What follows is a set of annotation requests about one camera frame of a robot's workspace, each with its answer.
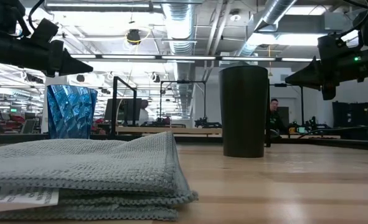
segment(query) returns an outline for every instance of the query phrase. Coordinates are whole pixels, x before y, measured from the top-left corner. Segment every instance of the white label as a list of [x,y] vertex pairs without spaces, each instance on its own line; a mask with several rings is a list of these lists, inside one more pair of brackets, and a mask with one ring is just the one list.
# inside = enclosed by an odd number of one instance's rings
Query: white label
[[1,187],[0,203],[57,205],[59,189],[48,187]]

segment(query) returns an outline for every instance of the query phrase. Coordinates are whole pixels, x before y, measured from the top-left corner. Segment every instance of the blue textured glass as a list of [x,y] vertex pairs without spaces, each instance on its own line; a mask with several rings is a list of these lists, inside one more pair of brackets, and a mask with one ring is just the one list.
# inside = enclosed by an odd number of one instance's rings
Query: blue textured glass
[[48,132],[50,138],[90,138],[97,94],[96,90],[82,86],[48,86]]

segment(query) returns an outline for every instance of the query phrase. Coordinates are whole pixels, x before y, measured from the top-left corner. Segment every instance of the gray cloth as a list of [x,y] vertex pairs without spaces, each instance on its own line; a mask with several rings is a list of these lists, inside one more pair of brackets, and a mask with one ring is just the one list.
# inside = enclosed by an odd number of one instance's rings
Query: gray cloth
[[0,147],[0,187],[59,188],[56,206],[0,212],[0,220],[175,220],[197,200],[172,133],[130,142],[54,139]]

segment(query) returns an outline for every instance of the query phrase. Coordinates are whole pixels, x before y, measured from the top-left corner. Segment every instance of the black jacket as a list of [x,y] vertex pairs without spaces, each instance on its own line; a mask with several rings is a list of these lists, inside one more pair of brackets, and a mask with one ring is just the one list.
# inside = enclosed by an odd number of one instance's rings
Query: black jacket
[[270,117],[270,129],[279,131],[280,133],[287,133],[287,127],[283,124],[281,117],[278,112],[271,112]]

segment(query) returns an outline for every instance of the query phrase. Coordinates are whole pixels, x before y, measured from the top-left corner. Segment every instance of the wooden table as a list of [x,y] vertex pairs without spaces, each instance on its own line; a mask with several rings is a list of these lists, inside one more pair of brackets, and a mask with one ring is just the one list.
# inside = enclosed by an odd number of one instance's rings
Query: wooden table
[[189,185],[200,195],[198,202],[180,208],[178,223],[368,224],[368,151],[273,144],[264,158],[239,159],[224,157],[220,145],[178,150]]
[[[116,130],[120,133],[143,133],[143,135],[162,133],[165,131],[171,131],[175,136],[185,137],[221,137],[221,128],[144,128],[144,127],[116,127]],[[299,138],[301,135],[292,134],[290,138]],[[288,135],[281,135],[282,138],[289,138]],[[309,135],[303,138],[334,138],[340,139],[340,136],[331,135]]]

